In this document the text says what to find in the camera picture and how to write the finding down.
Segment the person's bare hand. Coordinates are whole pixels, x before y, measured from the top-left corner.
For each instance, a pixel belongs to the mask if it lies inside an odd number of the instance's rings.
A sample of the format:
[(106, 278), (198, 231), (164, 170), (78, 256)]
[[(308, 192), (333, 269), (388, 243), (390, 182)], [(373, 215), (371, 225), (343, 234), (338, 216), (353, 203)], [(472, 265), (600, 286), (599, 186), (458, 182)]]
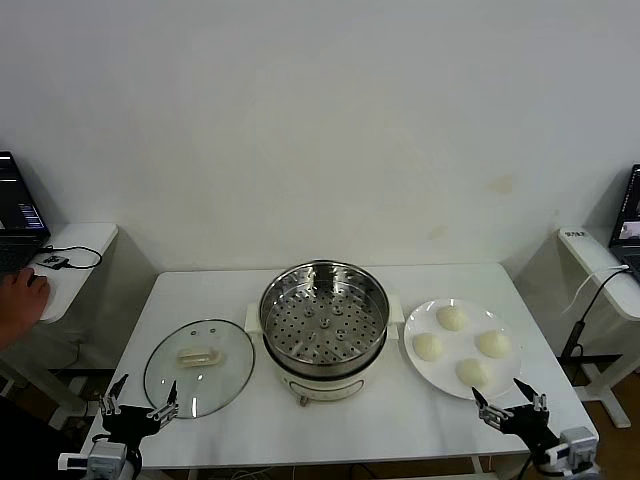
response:
[(22, 339), (41, 320), (50, 296), (46, 276), (25, 267), (1, 281), (1, 349)]

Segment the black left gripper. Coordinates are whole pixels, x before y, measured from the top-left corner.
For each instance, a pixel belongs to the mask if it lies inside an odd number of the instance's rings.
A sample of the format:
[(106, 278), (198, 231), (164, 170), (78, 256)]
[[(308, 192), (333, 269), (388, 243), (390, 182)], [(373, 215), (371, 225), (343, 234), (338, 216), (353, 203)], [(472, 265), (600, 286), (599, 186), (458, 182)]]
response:
[(99, 400), (102, 428), (108, 440), (114, 443), (140, 443), (147, 436), (155, 435), (160, 425), (167, 425), (178, 415), (177, 385), (173, 381), (164, 406), (155, 410), (146, 407), (120, 407), (118, 397), (128, 379), (124, 374)]

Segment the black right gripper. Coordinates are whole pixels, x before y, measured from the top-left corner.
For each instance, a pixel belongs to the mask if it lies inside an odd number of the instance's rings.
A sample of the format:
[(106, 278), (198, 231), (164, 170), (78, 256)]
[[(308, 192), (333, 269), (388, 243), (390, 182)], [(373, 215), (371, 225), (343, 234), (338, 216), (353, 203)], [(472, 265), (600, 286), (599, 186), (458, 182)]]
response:
[(520, 438), (532, 453), (541, 453), (556, 447), (559, 438), (548, 427), (549, 411), (547, 397), (518, 378), (515, 385), (532, 405), (510, 407), (506, 410), (490, 404), (475, 387), (471, 388), (479, 418), (491, 428), (505, 435)]

